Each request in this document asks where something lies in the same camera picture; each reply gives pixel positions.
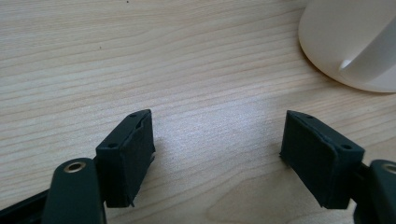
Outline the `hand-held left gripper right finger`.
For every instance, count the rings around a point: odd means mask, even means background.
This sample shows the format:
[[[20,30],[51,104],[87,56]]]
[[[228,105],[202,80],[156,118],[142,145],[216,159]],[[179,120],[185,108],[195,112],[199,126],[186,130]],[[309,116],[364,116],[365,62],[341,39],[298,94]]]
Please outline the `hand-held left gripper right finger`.
[[[280,157],[321,206],[348,207],[352,174],[359,170],[363,155],[362,147],[319,119],[287,112]]]

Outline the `round wooden bowl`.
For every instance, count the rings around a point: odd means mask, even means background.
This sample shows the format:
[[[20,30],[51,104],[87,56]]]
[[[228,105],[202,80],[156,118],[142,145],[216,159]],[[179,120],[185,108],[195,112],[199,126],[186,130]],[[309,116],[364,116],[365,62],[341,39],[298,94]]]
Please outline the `round wooden bowl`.
[[[396,92],[396,0],[310,0],[298,36],[306,57],[328,77]]]

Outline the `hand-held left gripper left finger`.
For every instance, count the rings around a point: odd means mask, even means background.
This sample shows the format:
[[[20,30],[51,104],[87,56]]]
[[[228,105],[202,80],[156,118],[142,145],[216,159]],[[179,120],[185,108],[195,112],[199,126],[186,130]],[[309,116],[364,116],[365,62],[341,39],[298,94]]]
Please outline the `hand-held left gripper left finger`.
[[[126,116],[96,148],[95,161],[107,207],[134,206],[154,152],[149,109]]]

